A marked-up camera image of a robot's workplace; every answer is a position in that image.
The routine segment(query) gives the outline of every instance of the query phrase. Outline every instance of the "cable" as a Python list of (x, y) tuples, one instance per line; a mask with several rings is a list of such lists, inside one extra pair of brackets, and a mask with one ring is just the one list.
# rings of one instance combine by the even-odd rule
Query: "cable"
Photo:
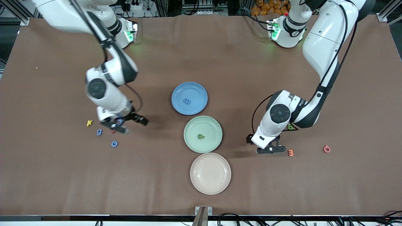
[(295, 224), (295, 225), (297, 225), (297, 226), (307, 226), (307, 222), (306, 222), (306, 221), (304, 221), (304, 222), (306, 223), (306, 225), (300, 223), (300, 221), (297, 221), (297, 222), (292, 221), (292, 223)]
[(197, 1), (197, 2), (194, 2), (194, 8), (193, 8), (193, 10), (192, 10), (190, 13), (185, 13), (185, 12), (183, 12), (184, 15), (191, 16), (191, 15), (194, 15), (194, 14), (198, 11), (199, 0), (194, 0), (194, 1)]
[(254, 113), (252, 114), (252, 118), (251, 118), (251, 129), (252, 129), (253, 134), (255, 134), (254, 125), (253, 125), (253, 123), (254, 123), (254, 115), (257, 112), (258, 108), (261, 106), (261, 104), (263, 104), (266, 100), (268, 100), (268, 98), (270, 98), (272, 96), (273, 96), (273, 94), (269, 95), (267, 98), (265, 98), (263, 101), (261, 101), (261, 103), (255, 108)]
[(302, 6), (302, 5), (304, 5), (304, 4), (307, 4), (307, 3), (309, 3), (309, 2), (312, 2), (313, 0), (309, 0), (309, 1), (304, 1), (303, 3), (302, 3), (302, 0), (300, 0), (299, 1), (299, 6)]
[(342, 218), (341, 217), (338, 217), (338, 218), (339, 218), (339, 221), (342, 223), (342, 225), (345, 226), (345, 222), (342, 220)]
[(343, 34), (343, 38), (342, 38), (342, 41), (340, 42), (339, 48), (338, 48), (338, 50), (336, 51), (336, 54), (335, 54), (334, 58), (332, 59), (331, 64), (329, 65), (327, 71), (325, 72), (324, 76), (322, 77), (322, 80), (321, 80), (321, 82), (320, 82), (320, 84), (319, 84), (320, 86), (322, 85), (322, 83), (323, 83), (325, 77), (327, 76), (329, 70), (330, 70), (331, 67), (332, 67), (332, 64), (334, 63), (336, 57), (338, 56), (339, 51), (340, 51), (340, 49), (342, 48), (343, 43), (345, 42), (346, 34), (347, 34), (347, 32), (348, 32), (348, 17), (347, 17), (347, 15), (346, 15), (346, 11), (345, 11), (345, 9), (343, 8), (342, 5), (339, 5), (339, 7), (342, 9), (343, 16), (344, 16), (344, 18), (345, 18), (345, 32), (344, 32), (344, 34)]
[(249, 18), (251, 18), (252, 20), (254, 20), (254, 21), (258, 22), (258, 23), (262, 23), (262, 24), (269, 24), (269, 22), (266, 22), (266, 21), (260, 21), (260, 20), (255, 19), (254, 17), (252, 17), (252, 16), (250, 16), (250, 15), (246, 15), (246, 14), (240, 14), (239, 16), (246, 16), (246, 17), (249, 17)]
[[(252, 133), (253, 133), (253, 134), (255, 134), (255, 131), (254, 131), (254, 116), (255, 116), (255, 113), (257, 112), (257, 110), (258, 110), (258, 108), (261, 106), (261, 104), (263, 104), (268, 98), (272, 97), (272, 95), (273, 95), (273, 94), (269, 95), (267, 98), (265, 98), (263, 101), (261, 101), (261, 103), (255, 108), (255, 110), (254, 110), (254, 112), (253, 112), (253, 114), (252, 114), (252, 117), (251, 117), (251, 129), (252, 129)], [(293, 128), (295, 128), (295, 129), (286, 129), (286, 130), (283, 130), (282, 132), (298, 131), (298, 130), (299, 130), (299, 128), (295, 127), (291, 122), (289, 122), (289, 124), (290, 124), (291, 126), (293, 126)]]
[(398, 213), (402, 213), (402, 210), (400, 210), (400, 211), (395, 211), (395, 212), (393, 212), (393, 213), (390, 213), (390, 214), (388, 214), (388, 215), (385, 215), (384, 217), (387, 218), (387, 217), (390, 217), (390, 216), (392, 216), (392, 215), (394, 215), (394, 214), (398, 214)]
[(219, 13), (220, 16), (222, 16), (222, 14), (219, 12), (218, 7), (215, 7), (216, 11)]
[(265, 28), (265, 27), (261, 24), (261, 22), (258, 20), (257, 16), (254, 16), (254, 17), (255, 17), (256, 21), (258, 22), (258, 24), (259, 24), (264, 30), (274, 32), (274, 30), (272, 30), (272, 29), (267, 29), (267, 28)]
[[(342, 6), (342, 5), (339, 5), (339, 7), (342, 9), (343, 17), (345, 18), (345, 32), (343, 33), (342, 41), (340, 42), (339, 48), (338, 48), (338, 50), (336, 51), (336, 54), (335, 54), (334, 58), (333, 58), (332, 61), (331, 61), (331, 64), (328, 66), (327, 71), (325, 72), (325, 74), (324, 74), (324, 76), (322, 77), (320, 83), (318, 84), (319, 86), (322, 85), (322, 83), (323, 83), (325, 77), (327, 76), (329, 70), (331, 69), (332, 64), (334, 63), (336, 57), (338, 56), (339, 51), (340, 51), (340, 49), (342, 48), (342, 45), (343, 45), (343, 43), (345, 42), (345, 39), (346, 39), (346, 34), (347, 34), (347, 31), (348, 31), (348, 18), (347, 18), (346, 11), (345, 11), (345, 9), (343, 8), (343, 6)], [(315, 96), (315, 94), (314, 94), (313, 96), (311, 96), (310, 100), (309, 100), (307, 103), (310, 103), (314, 96)]]
[(248, 224), (248, 225), (250, 225), (250, 226), (254, 226), (254, 225), (252, 225), (248, 220), (245, 220), (244, 218), (242, 218), (241, 216), (239, 216), (239, 215), (237, 215), (237, 214), (234, 214), (234, 213), (224, 213), (224, 214), (220, 214), (219, 215), (219, 217), (218, 217), (218, 220), (217, 220), (217, 222), (216, 222), (216, 224), (218, 225), (218, 226), (222, 226), (221, 225), (221, 218), (223, 217), (223, 216), (226, 216), (226, 215), (234, 215), (234, 216), (237, 216), (239, 219), (241, 219), (244, 223), (246, 223), (246, 224)]
[(139, 112), (139, 111), (141, 110), (142, 106), (144, 105), (144, 101), (142, 100), (141, 95), (140, 95), (135, 89), (133, 89), (133, 88), (132, 88), (131, 86), (129, 86), (128, 84), (125, 84), (125, 86), (126, 86), (128, 89), (130, 89), (130, 90), (137, 96), (137, 98), (138, 98), (138, 100), (139, 100), (139, 107), (138, 107), (134, 112), (132, 112), (132, 113), (137, 113), (137, 112)]
[(6, 7), (4, 7), (2, 4), (0, 4), (0, 10), (1, 9), (3, 9), (3, 10), (0, 12), (0, 15), (3, 14), (4, 10), (6, 9)]
[[(70, 3), (73, 5), (73, 7), (75, 8), (75, 10), (78, 12), (78, 14), (80, 15), (80, 17), (83, 19), (83, 21), (86, 23), (86, 25), (89, 27), (89, 29), (91, 30), (91, 32), (94, 34), (95, 38), (98, 40), (99, 43), (101, 43), (101, 38), (97, 35), (97, 33), (95, 32), (95, 29), (92, 27), (91, 23), (88, 21), (87, 17), (85, 16), (84, 12), (82, 11), (81, 7), (79, 6), (79, 4), (77, 3), (76, 0), (69, 0)], [(106, 54), (106, 50), (102, 48), (103, 51), (103, 56), (104, 56), (104, 62), (107, 61), (107, 54)]]
[(350, 49), (350, 47), (351, 47), (351, 45), (352, 45), (353, 38), (355, 37), (356, 29), (357, 29), (357, 21), (356, 21), (356, 23), (355, 23), (355, 28), (353, 29), (352, 37), (351, 37), (351, 40), (350, 40), (350, 42), (349, 42), (348, 48), (346, 49), (345, 55), (343, 56), (343, 59), (342, 59), (342, 62), (341, 62), (340, 65), (339, 65), (339, 70), (340, 70), (340, 68), (342, 67), (343, 62), (344, 62), (345, 59), (346, 59), (346, 55), (348, 55), (349, 49)]
[(361, 226), (365, 226), (362, 222), (355, 220), (353, 217), (350, 217), (352, 220), (356, 221), (357, 223), (359, 223)]
[(246, 8), (246, 7), (241, 7), (241, 8), (239, 8), (239, 10), (237, 11), (237, 13), (235, 14), (235, 16), (238, 16), (238, 15), (240, 15), (239, 13), (240, 13), (240, 11), (242, 11), (242, 10), (244, 10), (244, 11), (246, 11), (246, 15), (249, 15), (250, 16), (250, 10), (248, 9), (248, 8)]
[(95, 226), (98, 226), (98, 223), (100, 223), (99, 226), (103, 226), (103, 221), (98, 220), (98, 221), (95, 223)]
[(161, 9), (163, 9), (163, 11), (165, 11), (166, 14), (168, 13), (168, 11), (166, 11), (165, 8), (163, 8), (161, 5), (159, 5), (158, 3), (156, 3), (156, 0), (154, 0), (153, 2), (155, 3), (156, 6), (159, 6)]

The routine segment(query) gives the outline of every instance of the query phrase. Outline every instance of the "green plate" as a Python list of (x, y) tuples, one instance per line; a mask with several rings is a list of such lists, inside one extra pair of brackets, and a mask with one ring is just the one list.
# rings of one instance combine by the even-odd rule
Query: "green plate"
[(197, 116), (184, 128), (184, 141), (195, 152), (211, 152), (222, 141), (222, 128), (214, 118), (205, 115)]

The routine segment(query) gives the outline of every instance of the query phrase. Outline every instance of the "green led light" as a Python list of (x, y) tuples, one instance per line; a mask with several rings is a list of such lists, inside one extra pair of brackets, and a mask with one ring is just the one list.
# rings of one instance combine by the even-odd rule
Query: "green led light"
[(133, 38), (133, 34), (131, 32), (126, 31), (125, 35), (126, 35), (128, 41), (133, 41), (134, 38)]
[(278, 29), (272, 34), (272, 39), (273, 40), (277, 40), (278, 39), (278, 35), (281, 32), (281, 28), (278, 27)]

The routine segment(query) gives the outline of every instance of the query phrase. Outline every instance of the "metal frame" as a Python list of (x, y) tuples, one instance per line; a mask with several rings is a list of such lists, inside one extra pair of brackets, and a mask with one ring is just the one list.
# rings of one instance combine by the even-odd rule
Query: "metal frame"
[(400, 21), (400, 20), (402, 20), (402, 14), (401, 14), (401, 15), (399, 15), (399, 17), (398, 17), (398, 18), (396, 18), (395, 20), (393, 20), (393, 21), (389, 22), (389, 23), (388, 23), (388, 25), (392, 25), (392, 24), (394, 24), (394, 23), (396, 23), (396, 22), (398, 22), (398, 21)]
[(17, 0), (0, 0), (0, 2), (10, 13), (21, 21), (21, 26), (27, 26), (29, 24), (29, 18), (34, 17), (32, 13)]
[(196, 215), (193, 221), (193, 226), (208, 226), (208, 206), (199, 206), (196, 208)]
[[(255, 221), (264, 219), (264, 221), (338, 221), (339, 217), (348, 215), (240, 215), (242, 219)], [(361, 222), (377, 222), (382, 216), (352, 216), (355, 220)], [(390, 220), (397, 220), (398, 217), (389, 217)], [(219, 215), (208, 216), (208, 220), (216, 221), (236, 221), (237, 216), (225, 216), (222, 218)], [(15, 215), (15, 216), (0, 216), (0, 224), (3, 221), (169, 221), (169, 222), (194, 222), (194, 215)]]
[(391, 0), (379, 13), (377, 13), (378, 21), (387, 22), (387, 16), (389, 16), (400, 4), (402, 4), (402, 0)]

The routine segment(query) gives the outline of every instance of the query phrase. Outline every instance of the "black cable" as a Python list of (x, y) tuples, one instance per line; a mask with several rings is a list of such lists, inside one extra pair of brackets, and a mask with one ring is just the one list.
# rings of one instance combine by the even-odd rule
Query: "black cable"
[(257, 223), (259, 223), (261, 226), (270, 226), (269, 224), (267, 224), (267, 223), (265, 222), (265, 218), (264, 218), (264, 217), (261, 217), (260, 219), (261, 219), (261, 220), (257, 221)]
[(354, 219), (353, 217), (350, 217), (353, 221), (356, 221), (358, 224), (360, 224), (361, 226), (366, 226), (365, 224), (363, 224), (362, 222)]
[(342, 223), (342, 225), (345, 226), (345, 221), (343, 221), (341, 217), (338, 217), (338, 218), (339, 218), (339, 221)]
[(275, 226), (277, 223), (279, 223), (282, 220), (278, 220), (277, 222), (273, 223), (271, 226)]
[(340, 42), (339, 48), (338, 48), (338, 50), (336, 51), (336, 54), (335, 54), (334, 58), (333, 58), (332, 61), (331, 61), (331, 64), (329, 65), (327, 71), (325, 72), (324, 76), (322, 77), (322, 80), (321, 80), (321, 82), (320, 82), (320, 86), (322, 85), (322, 83), (323, 83), (325, 77), (327, 76), (329, 70), (330, 70), (331, 67), (332, 67), (332, 64), (334, 63), (336, 57), (338, 56), (339, 51), (340, 51), (340, 49), (342, 48), (343, 43), (345, 42), (346, 34), (347, 34), (347, 32), (348, 32), (348, 17), (347, 17), (347, 15), (346, 15), (345, 8), (343, 8), (342, 5), (339, 5), (339, 7), (342, 9), (343, 16), (344, 16), (344, 18), (345, 18), (345, 32), (343, 33), (342, 41)]
[(348, 217), (347, 219), (349, 220), (349, 226), (355, 226), (355, 225), (353, 224), (353, 222), (352, 222), (351, 217)]
[(197, 2), (194, 2), (194, 8), (193, 8), (193, 10), (192, 10), (190, 13), (185, 13), (185, 12), (183, 12), (184, 15), (191, 16), (191, 15), (194, 15), (194, 14), (198, 11), (199, 0), (194, 0), (194, 1), (197, 1)]
[(257, 16), (254, 16), (254, 17), (255, 17), (255, 21), (257, 21), (258, 24), (259, 24), (264, 30), (274, 32), (274, 30), (272, 30), (272, 29), (267, 29), (267, 28), (265, 28), (265, 27), (261, 24), (261, 22), (258, 20)]
[(340, 70), (340, 68), (342, 67), (343, 62), (344, 62), (345, 59), (346, 59), (346, 55), (348, 55), (349, 49), (350, 49), (350, 47), (351, 47), (351, 45), (352, 45), (353, 38), (355, 37), (356, 29), (357, 29), (357, 21), (356, 21), (356, 23), (355, 23), (355, 28), (353, 29), (352, 37), (351, 37), (351, 40), (350, 40), (350, 42), (349, 42), (348, 48), (346, 49), (345, 55), (343, 56), (343, 59), (342, 59), (340, 65), (339, 65), (339, 70)]
[[(80, 15), (80, 17), (83, 19), (83, 21), (86, 23), (86, 25), (89, 27), (89, 29), (91, 30), (91, 32), (94, 34), (95, 38), (98, 40), (99, 43), (101, 43), (101, 38), (97, 35), (97, 33), (95, 32), (95, 29), (92, 27), (91, 23), (88, 21), (87, 17), (85, 16), (84, 12), (82, 11), (81, 7), (79, 6), (79, 4), (77, 3), (76, 0), (70, 0), (70, 3), (73, 5), (73, 7), (75, 8), (75, 10), (78, 12), (78, 14)], [(103, 51), (103, 56), (104, 56), (104, 62), (107, 61), (107, 54), (106, 54), (106, 50), (102, 48)]]
[(0, 15), (3, 14), (4, 10), (6, 9), (6, 7), (3, 6), (2, 4), (0, 4), (0, 10), (1, 10), (1, 9), (3, 9), (3, 10), (0, 12)]
[(302, 6), (302, 5), (304, 5), (304, 4), (307, 4), (307, 3), (309, 3), (309, 2), (312, 2), (313, 0), (309, 0), (309, 1), (304, 1), (303, 3), (302, 3), (302, 0), (300, 0), (299, 1), (299, 6)]
[(250, 16), (250, 15), (247, 15), (247, 14), (240, 14), (239, 16), (247, 16), (247, 17), (251, 18), (252, 20), (254, 20), (254, 21), (258, 22), (258, 23), (268, 24), (268, 22), (266, 22), (266, 21), (260, 21), (260, 20), (255, 19), (254, 17), (252, 17), (252, 16)]
[(254, 131), (254, 115), (257, 112), (258, 108), (261, 106), (261, 104), (263, 104), (266, 100), (268, 100), (268, 98), (272, 97), (273, 94), (269, 95), (267, 98), (265, 98), (263, 101), (261, 101), (261, 103), (255, 108), (254, 113), (252, 114), (252, 118), (251, 118), (251, 129), (252, 129), (252, 133), (255, 134)]
[[(261, 101), (261, 103), (255, 108), (255, 110), (254, 110), (254, 112), (253, 112), (253, 114), (252, 114), (252, 117), (251, 117), (251, 129), (252, 129), (252, 133), (253, 133), (253, 134), (255, 134), (255, 131), (254, 131), (254, 116), (255, 116), (255, 113), (257, 112), (257, 110), (258, 110), (258, 108), (261, 106), (261, 104), (263, 104), (268, 98), (272, 97), (272, 95), (273, 95), (273, 94), (269, 95), (267, 98), (265, 98), (263, 101)], [(298, 129), (297, 127), (295, 127), (291, 122), (289, 122), (289, 124), (290, 124), (291, 126), (293, 126), (293, 128), (295, 128), (295, 129), (291, 129), (291, 130), (286, 129), (286, 130), (283, 130), (282, 132), (298, 131), (298, 130), (299, 130), (299, 129)]]
[(239, 215), (237, 215), (237, 214), (234, 214), (234, 213), (224, 213), (224, 214), (220, 214), (219, 217), (218, 217), (218, 220), (217, 220), (217, 222), (216, 222), (216, 224), (217, 224), (218, 226), (222, 226), (222, 225), (221, 225), (221, 218), (224, 217), (224, 216), (226, 216), (226, 215), (234, 215), (234, 216), (237, 216), (237, 217), (238, 217), (240, 220), (242, 220), (244, 223), (246, 223), (246, 224), (248, 224), (248, 225), (250, 225), (250, 226), (254, 226), (254, 225), (252, 225), (248, 220), (245, 220), (245, 219), (242, 218), (241, 216), (239, 216)]
[(97, 222), (95, 223), (95, 226), (98, 226), (98, 223), (100, 223), (99, 226), (103, 226), (103, 221), (97, 220)]
[(151, 1), (153, 1), (156, 6), (159, 6), (161, 9), (163, 9), (163, 11), (165, 11), (166, 13), (168, 13), (168, 11), (167, 11), (165, 8), (163, 8), (163, 6), (161, 6), (161, 5), (159, 5), (158, 3), (156, 3), (156, 0), (151, 0)]
[(128, 84), (125, 84), (125, 86), (126, 86), (128, 89), (130, 89), (130, 90), (137, 96), (137, 98), (138, 98), (138, 100), (139, 100), (139, 107), (133, 112), (133, 113), (137, 113), (137, 112), (139, 112), (139, 111), (141, 110), (142, 106), (144, 105), (144, 101), (142, 100), (140, 94), (139, 94), (135, 89), (133, 89), (133, 88), (132, 88), (131, 86), (129, 86)]
[(292, 221), (292, 223), (296, 226), (301, 226), (300, 224), (297, 224), (296, 222)]
[(384, 217), (387, 218), (387, 217), (390, 217), (390, 216), (392, 216), (392, 215), (394, 215), (394, 214), (398, 214), (398, 213), (402, 213), (402, 210), (400, 210), (400, 211), (395, 211), (395, 212), (393, 212), (393, 213), (390, 213), (390, 214), (388, 214), (388, 215), (385, 215)]

